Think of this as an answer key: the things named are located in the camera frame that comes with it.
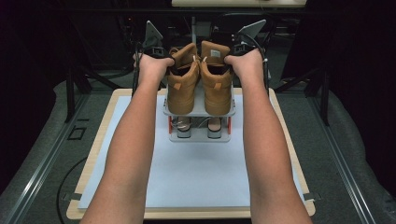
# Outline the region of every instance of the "tan boot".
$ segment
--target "tan boot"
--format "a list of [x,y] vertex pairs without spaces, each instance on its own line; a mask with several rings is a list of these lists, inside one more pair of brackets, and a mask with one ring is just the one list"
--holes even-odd
[[205,110],[213,116],[225,115],[231,108],[233,76],[230,69],[222,71],[229,51],[227,46],[202,42],[201,79],[205,90]]
[[199,58],[195,44],[171,50],[178,74],[168,77],[168,109],[176,115],[189,114],[194,107],[194,89],[199,78]]

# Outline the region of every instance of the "white paper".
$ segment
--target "white paper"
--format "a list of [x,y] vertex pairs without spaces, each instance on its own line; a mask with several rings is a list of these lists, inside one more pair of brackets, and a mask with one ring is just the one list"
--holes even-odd
[[[87,208],[91,202],[104,171],[111,137],[130,99],[130,96],[121,96],[116,104],[92,176],[78,204],[80,209]],[[163,113],[164,96],[158,96],[156,137],[146,207],[249,206],[242,139],[242,96],[235,95],[234,100],[235,115],[229,142],[175,143],[168,136],[168,119]],[[293,178],[303,200],[294,169]]]

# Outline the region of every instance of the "gray carpet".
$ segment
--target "gray carpet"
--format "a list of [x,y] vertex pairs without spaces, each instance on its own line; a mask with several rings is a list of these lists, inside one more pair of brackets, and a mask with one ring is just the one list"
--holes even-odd
[[[280,74],[290,48],[290,40],[275,37],[267,56],[273,76],[271,86],[281,84]],[[120,77],[114,81],[128,87],[131,76]],[[87,103],[78,113],[76,128],[86,128],[80,140],[65,140],[60,153],[49,171],[40,191],[32,204],[27,207],[22,223],[60,223],[56,211],[56,194],[64,175],[78,161],[88,156],[93,139],[105,113],[111,91],[103,84],[92,80],[94,91]],[[36,167],[49,153],[65,119],[65,86],[56,88],[58,101],[52,111],[49,122],[37,139],[20,171],[0,197],[0,223],[7,220],[14,204],[23,193]],[[317,212],[312,216],[314,223],[361,223],[361,219],[352,203],[347,188],[337,170],[328,139],[320,121],[316,119],[315,108],[309,104],[298,90],[277,95],[290,136],[302,165],[306,182],[311,192],[319,193],[321,200],[315,202]],[[353,120],[342,104],[331,94],[329,103],[329,122],[335,139],[341,148],[351,172],[361,187],[361,192],[377,223],[396,223],[383,208],[385,191],[375,180],[375,176],[364,159],[364,145]],[[64,182],[61,196],[74,191],[84,162],[74,169]],[[66,223],[77,223],[65,217],[68,201],[59,201],[61,213]],[[237,220],[182,220],[147,221],[146,223],[249,223],[248,219]]]

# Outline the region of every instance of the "hand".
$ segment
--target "hand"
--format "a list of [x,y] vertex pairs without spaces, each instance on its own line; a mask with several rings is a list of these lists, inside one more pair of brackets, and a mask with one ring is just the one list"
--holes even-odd
[[139,56],[141,56],[139,62],[139,84],[148,81],[154,81],[159,84],[166,73],[166,68],[175,63],[175,61],[170,58],[155,59],[147,54],[139,54]]
[[229,55],[224,58],[224,62],[233,66],[241,82],[263,80],[262,56],[258,49],[243,56]]

